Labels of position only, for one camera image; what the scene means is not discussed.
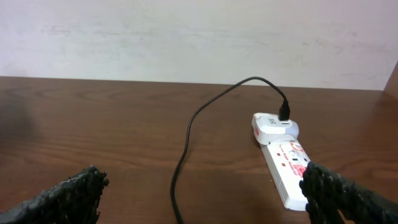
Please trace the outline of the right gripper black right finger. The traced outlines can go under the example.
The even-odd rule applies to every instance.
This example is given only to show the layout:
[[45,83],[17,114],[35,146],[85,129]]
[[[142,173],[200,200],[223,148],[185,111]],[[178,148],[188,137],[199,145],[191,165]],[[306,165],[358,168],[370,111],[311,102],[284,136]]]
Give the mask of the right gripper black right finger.
[[397,204],[352,180],[309,162],[299,182],[311,223],[397,224]]

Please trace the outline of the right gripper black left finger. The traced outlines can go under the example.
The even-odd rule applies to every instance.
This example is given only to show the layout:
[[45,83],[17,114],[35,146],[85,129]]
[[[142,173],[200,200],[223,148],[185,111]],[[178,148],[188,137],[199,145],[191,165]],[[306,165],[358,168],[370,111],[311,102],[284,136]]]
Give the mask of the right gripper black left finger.
[[89,166],[54,187],[1,213],[3,224],[96,224],[107,173]]

